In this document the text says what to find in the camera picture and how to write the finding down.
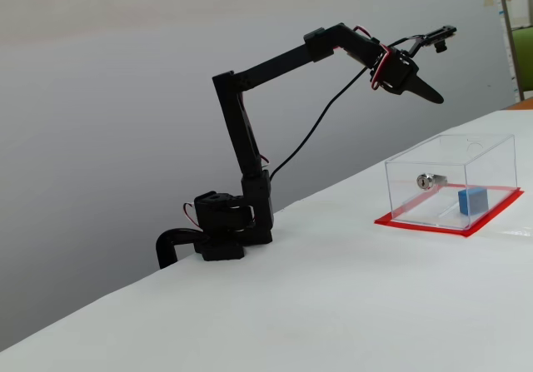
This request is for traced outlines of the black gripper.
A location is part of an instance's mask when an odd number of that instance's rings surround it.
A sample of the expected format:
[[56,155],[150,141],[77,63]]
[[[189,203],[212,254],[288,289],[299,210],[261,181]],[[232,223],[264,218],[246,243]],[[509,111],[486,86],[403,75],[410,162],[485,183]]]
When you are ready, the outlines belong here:
[[385,48],[384,53],[371,72],[371,89],[383,88],[386,92],[401,95],[410,92],[429,102],[442,104],[443,96],[419,76],[414,77],[419,67],[405,51]]

